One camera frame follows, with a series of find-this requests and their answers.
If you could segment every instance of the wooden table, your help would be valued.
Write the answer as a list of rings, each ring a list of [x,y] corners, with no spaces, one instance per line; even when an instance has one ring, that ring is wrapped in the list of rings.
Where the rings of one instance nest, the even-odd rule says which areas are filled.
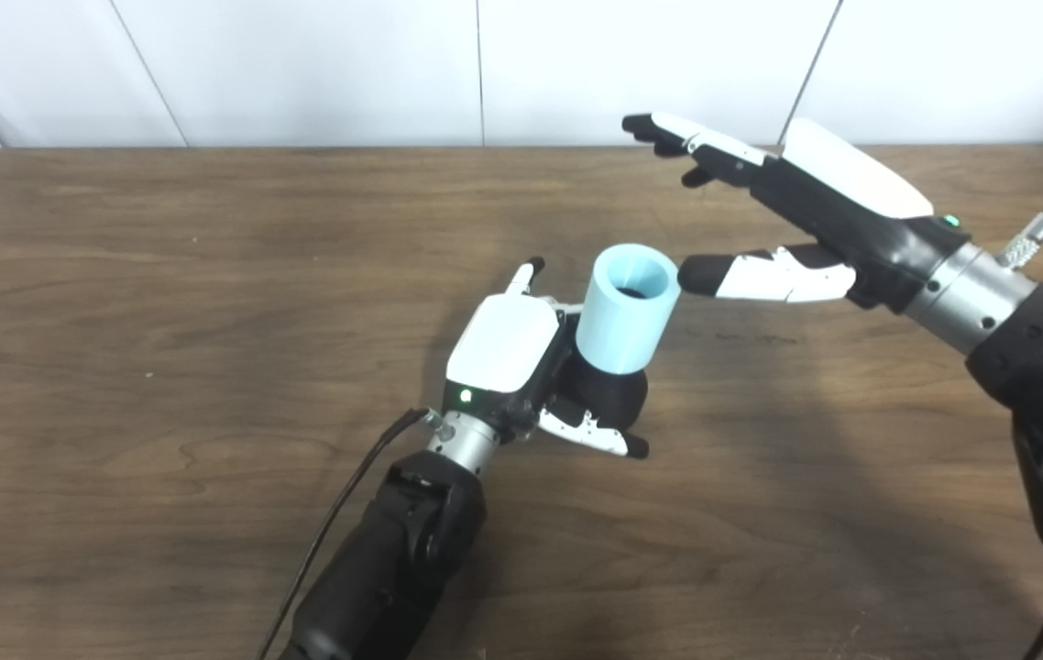
[[[1043,209],[1043,147],[873,152],[991,249]],[[249,657],[330,499],[402,410],[437,405],[518,262],[545,255],[535,291],[574,300],[617,242],[801,241],[745,192],[684,191],[684,169],[644,149],[0,151],[0,657]],[[1043,551],[1008,415],[961,356],[845,301],[682,298],[650,376],[648,461],[547,437],[498,454],[413,659],[1024,651]]]

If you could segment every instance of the white panel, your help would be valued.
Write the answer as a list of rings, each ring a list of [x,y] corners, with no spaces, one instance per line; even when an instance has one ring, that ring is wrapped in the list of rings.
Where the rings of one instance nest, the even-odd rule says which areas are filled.
[[[16,147],[184,143],[103,0],[0,0],[0,138]]]
[[[797,115],[860,143],[1042,142],[1043,3],[845,0]]]
[[[664,111],[774,143],[833,0],[480,0],[489,145],[626,145]]]
[[[117,0],[192,145],[480,145],[475,0]]]

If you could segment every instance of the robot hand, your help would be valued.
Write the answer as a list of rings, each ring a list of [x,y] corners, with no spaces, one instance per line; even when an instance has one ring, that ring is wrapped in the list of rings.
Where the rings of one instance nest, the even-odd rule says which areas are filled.
[[[935,216],[912,185],[809,121],[795,120],[781,157],[693,122],[653,113],[624,129],[657,155],[692,155],[685,187],[749,188],[810,246],[690,255],[686,292],[786,301],[847,297],[907,316],[966,356],[966,367],[1012,412],[1013,437],[1043,542],[1043,284],[1019,272],[1043,242],[1043,212],[997,255]]]
[[[584,382],[588,367],[575,343],[583,305],[531,296],[530,284],[542,266],[541,258],[522,264],[505,293],[477,308],[447,363],[445,419],[471,416],[504,442],[541,429],[597,450],[644,459],[647,442],[625,432],[638,416],[642,394],[634,409],[599,410],[606,402],[592,401],[592,388]],[[437,434],[431,448],[442,447],[445,435]]]
[[[610,261],[604,260],[616,248]],[[542,268],[539,258],[522,264],[504,293],[481,301],[450,356],[441,412],[408,411],[359,465],[311,544],[259,660],[267,655],[338,506],[379,450],[413,422],[422,419],[433,427],[427,449],[388,469],[362,521],[295,610],[282,660],[408,657],[487,517],[480,481],[501,445],[541,429],[597,450],[647,457],[647,442],[626,430],[644,406],[642,365],[651,360],[663,324],[641,325],[639,318],[660,310],[661,321],[668,321],[680,289],[676,267],[663,254],[642,246],[610,250],[601,254],[602,270],[618,264],[623,280],[599,284],[597,262],[584,304],[530,295]],[[628,285],[633,293],[644,293],[633,299],[641,299],[624,298],[618,287]],[[642,316],[616,312],[633,305]],[[584,346],[596,352],[585,355]]]

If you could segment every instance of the light blue cup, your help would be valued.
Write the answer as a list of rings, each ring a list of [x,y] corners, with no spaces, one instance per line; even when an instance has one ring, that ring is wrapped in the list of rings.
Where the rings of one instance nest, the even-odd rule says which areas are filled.
[[[668,255],[635,243],[607,247],[593,264],[579,318],[580,353],[600,371],[641,370],[679,297],[677,265]]]

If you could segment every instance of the cable connector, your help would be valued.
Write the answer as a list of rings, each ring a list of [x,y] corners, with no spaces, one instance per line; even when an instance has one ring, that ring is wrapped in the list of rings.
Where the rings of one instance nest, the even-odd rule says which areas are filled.
[[[439,442],[446,443],[456,435],[456,430],[444,420],[444,416],[433,409],[429,408],[428,413],[420,421],[427,423],[434,431]]]
[[[1022,231],[1002,248],[996,258],[999,266],[1017,270],[1036,255],[1043,244],[1043,212],[1033,218]]]

